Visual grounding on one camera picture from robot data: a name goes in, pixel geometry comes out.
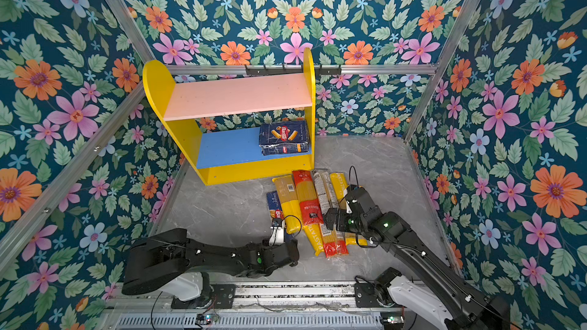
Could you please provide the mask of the blue Barilla rigatoni bag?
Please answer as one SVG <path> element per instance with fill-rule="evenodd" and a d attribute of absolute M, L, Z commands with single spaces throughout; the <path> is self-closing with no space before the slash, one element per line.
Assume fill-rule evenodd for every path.
<path fill-rule="evenodd" d="M 305 120 L 263 124 L 259 147 L 264 156 L 303 154 L 310 151 L 310 135 Z"/>

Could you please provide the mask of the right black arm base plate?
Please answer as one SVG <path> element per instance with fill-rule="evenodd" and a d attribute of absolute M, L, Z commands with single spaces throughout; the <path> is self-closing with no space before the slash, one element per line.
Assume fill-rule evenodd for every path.
<path fill-rule="evenodd" d="M 391 308 L 396 305 L 384 288 L 374 282 L 356 278 L 354 291 L 358 308 Z"/>

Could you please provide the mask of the yellow Pastatime bag lower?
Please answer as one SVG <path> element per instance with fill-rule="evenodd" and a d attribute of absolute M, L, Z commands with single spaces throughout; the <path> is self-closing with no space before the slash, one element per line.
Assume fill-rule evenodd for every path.
<path fill-rule="evenodd" d="M 304 233 L 310 241 L 314 254 L 318 257 L 324 253 L 322 232 L 319 224 L 310 224 L 303 227 Z"/>

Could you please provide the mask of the black bracket on back rail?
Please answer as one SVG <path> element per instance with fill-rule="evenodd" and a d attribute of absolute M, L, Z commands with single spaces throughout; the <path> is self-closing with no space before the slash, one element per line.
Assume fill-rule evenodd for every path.
<path fill-rule="evenodd" d="M 280 66 L 245 66 L 246 76 L 277 76 L 285 74 L 304 73 L 303 65 L 280 65 Z M 342 74 L 341 66 L 315 65 L 315 76 L 339 76 Z"/>

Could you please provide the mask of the blue Barilla spaghetti box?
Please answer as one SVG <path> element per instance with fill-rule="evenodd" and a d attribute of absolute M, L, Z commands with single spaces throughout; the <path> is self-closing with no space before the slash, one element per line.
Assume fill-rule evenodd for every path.
<path fill-rule="evenodd" d="M 271 226 L 275 228 L 284 227 L 284 212 L 281 208 L 281 203 L 278 197 L 278 192 L 267 192 L 266 198 L 268 202 L 268 210 L 271 216 Z"/>

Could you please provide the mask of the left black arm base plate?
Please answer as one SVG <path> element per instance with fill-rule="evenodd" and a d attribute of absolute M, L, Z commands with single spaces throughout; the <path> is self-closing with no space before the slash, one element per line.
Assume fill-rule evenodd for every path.
<path fill-rule="evenodd" d="M 236 285 L 212 284 L 196 299 L 180 301 L 174 298 L 171 303 L 173 310 L 228 310 L 235 299 Z"/>

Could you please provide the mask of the red ended spaghetti bag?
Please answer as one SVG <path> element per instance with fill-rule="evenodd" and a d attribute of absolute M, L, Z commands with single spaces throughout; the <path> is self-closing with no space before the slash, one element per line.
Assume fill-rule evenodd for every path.
<path fill-rule="evenodd" d="M 320 230 L 323 241 L 323 250 L 326 258 L 333 258 L 335 256 L 349 254 L 343 232 L 329 230 L 325 225 L 321 225 Z"/>

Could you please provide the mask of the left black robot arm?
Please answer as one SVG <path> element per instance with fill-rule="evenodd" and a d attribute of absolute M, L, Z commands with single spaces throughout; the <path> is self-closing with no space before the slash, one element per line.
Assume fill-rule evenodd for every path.
<path fill-rule="evenodd" d="M 138 296 L 161 290 L 186 302 L 204 291 L 208 273 L 269 277 L 282 267 L 297 265 L 299 259 L 295 239 L 274 246 L 250 242 L 241 247 L 222 247 L 188 238 L 186 229 L 172 229 L 133 244 L 122 293 Z"/>

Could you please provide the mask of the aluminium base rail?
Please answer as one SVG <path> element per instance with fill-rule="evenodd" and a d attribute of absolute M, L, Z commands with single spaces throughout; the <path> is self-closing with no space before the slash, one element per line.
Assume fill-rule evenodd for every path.
<path fill-rule="evenodd" d="M 236 285 L 235 299 L 228 310 L 173 310 L 175 297 L 160 291 L 139 296 L 115 296 L 105 306 L 105 315 L 171 314 L 267 311 L 285 312 L 341 312 L 341 313 L 406 313 L 405 307 L 356 307 L 355 280 L 340 281 L 241 281 L 213 284 Z"/>

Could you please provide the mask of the yellow shelf unit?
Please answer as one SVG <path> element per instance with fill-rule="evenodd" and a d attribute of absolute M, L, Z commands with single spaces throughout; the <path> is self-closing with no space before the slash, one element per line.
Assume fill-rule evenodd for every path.
<path fill-rule="evenodd" d="M 145 94 L 175 144 L 207 185 L 289 174 L 315 167 L 316 76 L 311 50 L 303 53 L 304 73 L 178 83 L 158 60 L 143 69 Z M 302 108 L 310 151 L 264 156 L 259 128 L 203 131 L 220 116 Z"/>

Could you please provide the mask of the yellow Pastatime bag upper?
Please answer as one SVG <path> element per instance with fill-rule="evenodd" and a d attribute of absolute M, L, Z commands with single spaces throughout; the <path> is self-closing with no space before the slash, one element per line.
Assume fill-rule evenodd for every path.
<path fill-rule="evenodd" d="M 340 203 L 349 192 L 349 184 L 344 173 L 331 173 L 330 180 L 336 194 L 337 201 Z"/>

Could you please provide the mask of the clear blue white spaghetti bag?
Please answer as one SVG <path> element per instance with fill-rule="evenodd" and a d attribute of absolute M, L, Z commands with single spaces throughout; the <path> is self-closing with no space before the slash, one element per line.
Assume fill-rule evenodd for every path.
<path fill-rule="evenodd" d="M 311 175 L 322 214 L 327 214 L 330 209 L 339 209 L 330 174 L 326 170 L 313 170 Z"/>

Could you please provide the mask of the yellow pastatime bag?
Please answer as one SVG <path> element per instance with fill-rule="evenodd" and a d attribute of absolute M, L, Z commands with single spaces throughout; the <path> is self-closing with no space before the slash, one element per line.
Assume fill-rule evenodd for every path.
<path fill-rule="evenodd" d="M 349 192 L 349 184 L 344 173 L 331 173 L 330 180 L 336 194 L 337 201 L 340 203 Z"/>
<path fill-rule="evenodd" d="M 310 224 L 303 227 L 304 233 L 310 241 L 314 254 L 318 257 L 324 253 L 322 232 L 319 224 Z"/>
<path fill-rule="evenodd" d="M 358 245 L 358 246 L 370 246 L 368 240 L 366 240 L 363 236 L 347 232 L 344 234 L 345 237 L 345 244 L 347 246 L 350 245 Z"/>

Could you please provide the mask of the yellow spaghetti bag with barcode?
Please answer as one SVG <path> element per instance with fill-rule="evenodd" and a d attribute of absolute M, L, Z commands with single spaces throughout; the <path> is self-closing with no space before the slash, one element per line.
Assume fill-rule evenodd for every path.
<path fill-rule="evenodd" d="M 272 182 L 275 185 L 281 209 L 285 216 L 286 232 L 289 235 L 294 235 L 303 227 L 294 179 L 292 175 L 287 175 L 275 177 Z"/>

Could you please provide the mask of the yellow Pastatime bag right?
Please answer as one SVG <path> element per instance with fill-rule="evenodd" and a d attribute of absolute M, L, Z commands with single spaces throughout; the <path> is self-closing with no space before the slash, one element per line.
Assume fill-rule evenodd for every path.
<path fill-rule="evenodd" d="M 345 237 L 345 244 L 347 246 L 350 245 L 358 245 L 358 246 L 370 246 L 368 240 L 366 240 L 363 236 L 347 232 L 344 234 Z"/>

